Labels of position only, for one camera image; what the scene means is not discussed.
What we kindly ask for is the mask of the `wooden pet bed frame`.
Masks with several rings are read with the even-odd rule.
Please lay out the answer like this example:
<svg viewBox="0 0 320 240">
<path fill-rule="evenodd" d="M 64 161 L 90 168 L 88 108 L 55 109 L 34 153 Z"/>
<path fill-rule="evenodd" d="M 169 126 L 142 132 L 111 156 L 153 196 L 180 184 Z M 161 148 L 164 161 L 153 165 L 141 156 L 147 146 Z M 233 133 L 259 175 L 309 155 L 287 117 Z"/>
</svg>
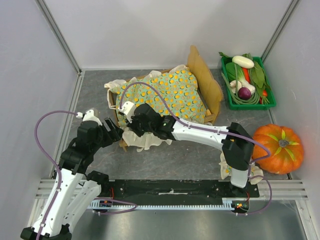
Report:
<svg viewBox="0 0 320 240">
<path fill-rule="evenodd" d="M 223 99 L 223 93 L 220 85 L 214 79 L 206 62 L 200 56 L 195 46 L 190 47 L 190 53 L 188 55 L 186 67 L 189 68 L 191 73 L 196 77 L 198 84 L 198 94 L 206 108 L 212 113 L 216 114 L 220 112 L 221 101 Z M 172 69 L 160 71 L 161 73 L 167 73 Z M 146 75 L 136 77 L 138 79 L 144 78 Z M 174 115 L 169 106 L 167 105 L 161 94 L 151 85 L 145 82 L 132 82 L 122 92 L 119 105 L 123 105 L 125 102 L 130 101 L 135 104 L 136 107 L 142 104 L 149 104 L 157 113 L 161 116 L 173 116 L 175 119 L 179 118 Z M 214 126 L 214 123 L 199 123 L 202 125 Z M 163 142 L 171 143 L 173 140 L 163 140 Z"/>
</svg>

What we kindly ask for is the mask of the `lemon print cushion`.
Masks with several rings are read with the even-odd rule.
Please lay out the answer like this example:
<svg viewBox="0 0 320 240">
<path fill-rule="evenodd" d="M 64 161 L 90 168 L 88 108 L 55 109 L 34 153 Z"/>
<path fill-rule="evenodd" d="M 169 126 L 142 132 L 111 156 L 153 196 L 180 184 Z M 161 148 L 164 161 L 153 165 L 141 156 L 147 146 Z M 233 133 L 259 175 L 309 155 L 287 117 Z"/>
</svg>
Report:
<svg viewBox="0 0 320 240">
<path fill-rule="evenodd" d="M 179 65 L 165 73 L 152 70 L 140 79 L 133 77 L 129 81 L 124 79 L 110 81 L 104 85 L 107 89 L 108 107 L 116 110 L 118 125 L 124 130 L 125 143 L 128 146 L 138 147 L 138 152 L 148 150 L 151 146 L 159 146 L 163 140 L 151 133 L 138 137 L 126 127 L 126 117 L 120 114 L 118 108 L 123 91 L 133 82 L 143 82 L 154 87 L 176 117 L 193 123 L 205 122 L 206 107 L 198 94 L 198 81 L 185 65 Z"/>
</svg>

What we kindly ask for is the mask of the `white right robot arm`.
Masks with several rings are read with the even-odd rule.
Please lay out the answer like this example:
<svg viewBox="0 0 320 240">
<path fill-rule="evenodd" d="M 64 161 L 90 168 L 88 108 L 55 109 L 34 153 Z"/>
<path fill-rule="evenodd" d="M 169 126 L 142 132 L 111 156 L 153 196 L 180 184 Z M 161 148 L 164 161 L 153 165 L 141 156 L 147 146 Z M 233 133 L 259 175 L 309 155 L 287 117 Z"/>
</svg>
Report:
<svg viewBox="0 0 320 240">
<path fill-rule="evenodd" d="M 240 197 L 247 191 L 254 144 L 240 124 L 217 127 L 192 123 L 172 115 L 161 116 L 147 103 L 136 107 L 130 101 L 120 105 L 118 111 L 125 117 L 126 126 L 138 137 L 148 133 L 161 140 L 190 141 L 222 151 L 231 167 L 230 193 Z"/>
</svg>

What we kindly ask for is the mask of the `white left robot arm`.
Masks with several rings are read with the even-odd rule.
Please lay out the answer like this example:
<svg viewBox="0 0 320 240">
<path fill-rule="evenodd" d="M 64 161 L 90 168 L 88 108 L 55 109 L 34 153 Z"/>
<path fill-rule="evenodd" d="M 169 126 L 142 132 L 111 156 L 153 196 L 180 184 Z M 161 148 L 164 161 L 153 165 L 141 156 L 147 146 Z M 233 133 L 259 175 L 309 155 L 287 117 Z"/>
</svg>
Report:
<svg viewBox="0 0 320 240">
<path fill-rule="evenodd" d="M 121 140 L 123 130 L 109 118 L 84 117 L 66 150 L 55 165 L 57 176 L 44 209 L 23 240 L 70 240 L 79 219 L 90 203 L 110 191 L 109 177 L 93 171 L 86 175 L 95 153 Z"/>
</svg>

